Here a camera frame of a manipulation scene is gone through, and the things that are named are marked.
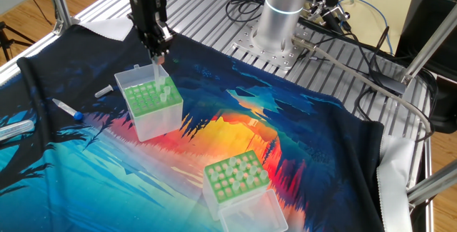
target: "plastic lid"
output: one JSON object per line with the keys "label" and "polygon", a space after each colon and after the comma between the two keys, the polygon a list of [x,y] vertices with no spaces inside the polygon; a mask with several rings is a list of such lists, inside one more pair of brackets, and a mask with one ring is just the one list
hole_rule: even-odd
{"label": "plastic lid", "polygon": [[225,232],[282,232],[288,229],[273,189],[219,211]]}

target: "test tube rack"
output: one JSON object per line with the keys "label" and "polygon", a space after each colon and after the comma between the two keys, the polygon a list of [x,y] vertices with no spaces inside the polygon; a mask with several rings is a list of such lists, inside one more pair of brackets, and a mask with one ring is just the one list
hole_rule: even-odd
{"label": "test tube rack", "polygon": [[254,151],[204,168],[204,198],[215,221],[219,220],[219,210],[264,192],[269,184],[268,173]]}

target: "plastic test tube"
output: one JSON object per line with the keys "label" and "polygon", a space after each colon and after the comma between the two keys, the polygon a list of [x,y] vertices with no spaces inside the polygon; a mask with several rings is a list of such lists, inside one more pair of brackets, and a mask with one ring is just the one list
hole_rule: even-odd
{"label": "plastic test tube", "polygon": [[13,123],[0,128],[0,141],[15,137],[21,133],[33,131],[34,129],[34,122],[30,120]]}
{"label": "plastic test tube", "polygon": [[83,114],[80,113],[79,111],[75,111],[75,109],[71,108],[70,106],[66,105],[63,101],[57,100],[57,99],[52,99],[52,101],[62,110],[67,112],[68,114],[72,115],[73,118],[77,121],[80,121],[83,119]]}
{"label": "plastic test tube", "polygon": [[232,167],[235,166],[235,164],[236,164],[236,158],[235,158],[235,157],[231,157],[231,158],[228,160],[228,164],[229,164],[230,166],[232,166]]}
{"label": "plastic test tube", "polygon": [[254,183],[254,176],[249,175],[248,178],[246,179],[246,182],[247,182],[248,186],[252,185],[252,183]]}
{"label": "plastic test tube", "polygon": [[235,181],[231,187],[233,191],[237,191],[238,189],[240,189],[240,183],[238,181]]}
{"label": "plastic test tube", "polygon": [[235,177],[236,180],[241,180],[243,178],[243,175],[244,175],[243,171],[238,171],[236,173],[236,177]]}
{"label": "plastic test tube", "polygon": [[165,91],[165,94],[166,94],[166,95],[169,95],[169,94],[170,94],[170,92],[171,92],[171,88],[170,88],[170,86],[166,86],[166,87],[164,87],[164,91]]}
{"label": "plastic test tube", "polygon": [[246,169],[246,166],[247,166],[247,165],[248,165],[248,164],[247,164],[245,161],[242,161],[242,162],[240,163],[240,170],[241,170],[241,171],[244,171],[244,170]]}
{"label": "plastic test tube", "polygon": [[260,179],[265,179],[267,176],[268,176],[268,171],[262,170],[262,172],[260,172]]}
{"label": "plastic test tube", "polygon": [[218,177],[219,177],[219,172],[214,171],[214,172],[211,174],[211,181],[217,181]]}
{"label": "plastic test tube", "polygon": [[108,85],[106,88],[96,92],[95,93],[95,97],[96,98],[100,98],[100,97],[106,95],[107,93],[109,93],[111,91],[113,91],[113,87],[111,85]]}
{"label": "plastic test tube", "polygon": [[166,94],[164,94],[164,93],[160,94],[160,101],[162,103],[166,102]]}
{"label": "plastic test tube", "polygon": [[227,167],[226,176],[231,176],[232,173],[233,173],[233,168],[231,166]]}
{"label": "plastic test tube", "polygon": [[257,173],[257,166],[251,166],[251,169],[249,170],[249,174],[251,175],[256,175]]}

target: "wooden floor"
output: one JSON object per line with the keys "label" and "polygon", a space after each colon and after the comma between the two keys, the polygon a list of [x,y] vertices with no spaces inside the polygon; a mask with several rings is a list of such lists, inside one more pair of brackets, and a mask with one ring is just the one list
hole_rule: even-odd
{"label": "wooden floor", "polygon": [[[55,22],[54,10],[50,0],[36,0],[43,12],[49,20]],[[77,14],[84,8],[94,3],[96,0],[66,0],[69,6],[71,15]],[[34,5],[32,0],[25,1],[15,9],[0,16],[0,21],[5,21],[6,24],[21,33],[27,35],[37,41],[43,36],[50,33],[52,26],[46,23],[41,17],[39,10]],[[6,32],[10,39],[20,39],[9,32]],[[13,55],[19,54],[26,47],[12,46]],[[3,54],[0,53],[0,65],[5,63]],[[436,134],[432,138],[432,159],[433,172],[442,168],[457,158],[457,133],[452,135]],[[435,216],[435,231],[449,232],[455,231],[457,228],[457,186],[448,189],[441,195],[435,198],[434,216]]]}

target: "white cloth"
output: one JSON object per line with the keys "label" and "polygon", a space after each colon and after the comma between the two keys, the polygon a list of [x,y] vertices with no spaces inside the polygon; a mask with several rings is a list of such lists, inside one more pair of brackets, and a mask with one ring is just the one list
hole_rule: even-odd
{"label": "white cloth", "polygon": [[79,25],[108,39],[123,41],[129,34],[131,28],[134,26],[134,23],[127,17],[121,17]]}
{"label": "white cloth", "polygon": [[409,216],[408,183],[414,141],[384,136],[381,164],[377,169],[381,213],[386,232],[412,232]]}

